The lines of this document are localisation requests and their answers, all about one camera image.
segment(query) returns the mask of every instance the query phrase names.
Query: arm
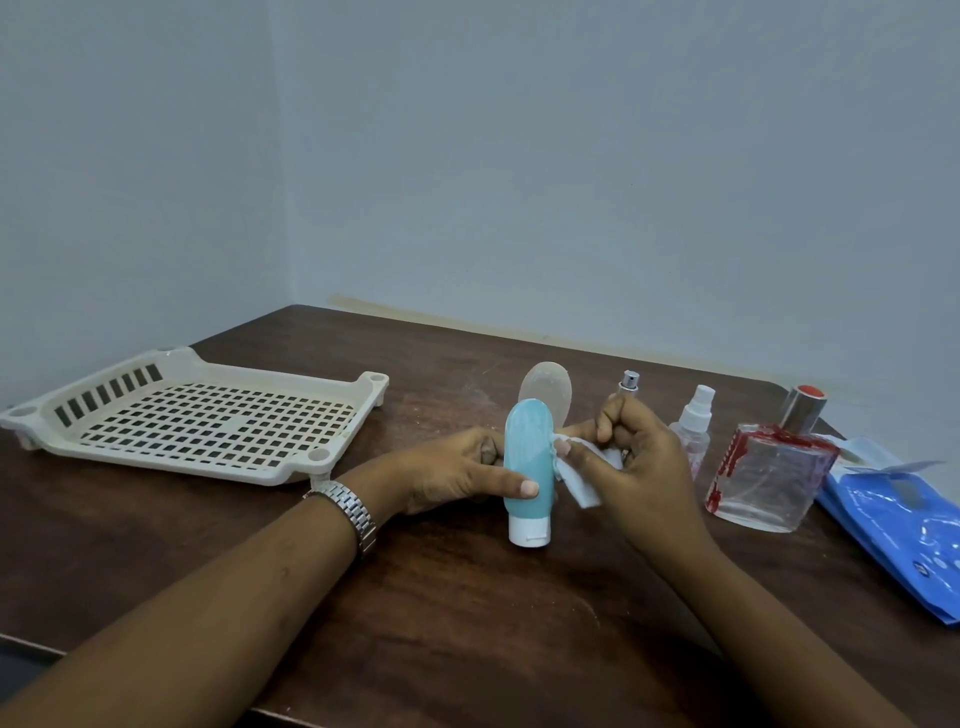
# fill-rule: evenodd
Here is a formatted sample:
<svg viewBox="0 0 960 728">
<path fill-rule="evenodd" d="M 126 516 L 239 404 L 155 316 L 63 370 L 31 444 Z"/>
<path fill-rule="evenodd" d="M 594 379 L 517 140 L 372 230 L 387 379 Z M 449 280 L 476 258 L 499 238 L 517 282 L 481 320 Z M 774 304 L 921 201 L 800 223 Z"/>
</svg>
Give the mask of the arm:
<svg viewBox="0 0 960 728">
<path fill-rule="evenodd" d="M 339 479 L 377 528 L 458 497 L 535 495 L 536 483 L 492 466 L 502 448 L 495 433 L 470 430 Z M 229 726 L 356 551 L 343 512 L 326 497 L 307 498 L 64 657 L 0 708 L 0 724 Z"/>
<path fill-rule="evenodd" d="M 573 433 L 627 449 L 617 471 L 587 448 L 557 452 L 600 494 L 628 540 L 686 602 L 780 725 L 913 723 L 710 538 L 680 441 L 644 404 L 617 396 Z"/>
</svg>

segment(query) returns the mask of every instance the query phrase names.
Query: plastic tray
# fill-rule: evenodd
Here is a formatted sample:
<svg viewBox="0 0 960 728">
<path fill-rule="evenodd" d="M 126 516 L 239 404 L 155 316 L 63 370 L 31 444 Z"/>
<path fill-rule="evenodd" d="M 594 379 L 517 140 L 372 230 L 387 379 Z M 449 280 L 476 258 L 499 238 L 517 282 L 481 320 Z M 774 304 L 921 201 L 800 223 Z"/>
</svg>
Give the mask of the plastic tray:
<svg viewBox="0 0 960 728">
<path fill-rule="evenodd" d="M 390 379 L 344 382 L 156 349 L 0 414 L 26 449 L 278 485 L 323 480 Z"/>
</svg>

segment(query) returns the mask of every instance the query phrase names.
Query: white wall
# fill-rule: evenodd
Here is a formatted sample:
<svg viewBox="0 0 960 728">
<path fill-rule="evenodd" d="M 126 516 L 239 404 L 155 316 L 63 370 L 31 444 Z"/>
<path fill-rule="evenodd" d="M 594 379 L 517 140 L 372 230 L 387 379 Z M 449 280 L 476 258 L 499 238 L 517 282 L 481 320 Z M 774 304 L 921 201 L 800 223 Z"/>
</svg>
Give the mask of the white wall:
<svg viewBox="0 0 960 728">
<path fill-rule="evenodd" d="M 950 457 L 960 5 L 270 8 L 299 302 L 812 380 Z"/>
<path fill-rule="evenodd" d="M 290 301 L 262 0 L 0 4 L 0 408 Z"/>
</svg>

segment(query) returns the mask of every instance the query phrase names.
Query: blue plastic bag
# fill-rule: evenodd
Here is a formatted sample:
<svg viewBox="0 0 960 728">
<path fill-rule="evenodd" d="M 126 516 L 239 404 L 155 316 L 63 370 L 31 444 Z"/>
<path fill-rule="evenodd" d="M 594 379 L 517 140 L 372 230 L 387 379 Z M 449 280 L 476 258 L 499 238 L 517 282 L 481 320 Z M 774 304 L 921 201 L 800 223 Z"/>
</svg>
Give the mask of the blue plastic bag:
<svg viewBox="0 0 960 728">
<path fill-rule="evenodd" d="M 820 504 L 944 624 L 960 622 L 960 508 L 914 473 L 833 473 Z"/>
</svg>

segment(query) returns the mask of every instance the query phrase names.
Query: wristwatch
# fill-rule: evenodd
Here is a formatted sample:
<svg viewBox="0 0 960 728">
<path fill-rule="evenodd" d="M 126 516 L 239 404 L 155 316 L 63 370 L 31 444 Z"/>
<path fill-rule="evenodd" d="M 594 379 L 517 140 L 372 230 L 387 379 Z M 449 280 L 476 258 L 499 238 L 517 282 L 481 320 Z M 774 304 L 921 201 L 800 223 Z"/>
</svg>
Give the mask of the wristwatch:
<svg viewBox="0 0 960 728">
<path fill-rule="evenodd" d="M 304 498 L 311 496 L 327 496 L 339 506 L 357 532 L 360 556 L 366 556 L 376 543 L 376 523 L 370 517 L 370 511 L 363 501 L 350 488 L 336 480 L 327 480 L 316 488 L 311 487 L 303 495 Z"/>
</svg>

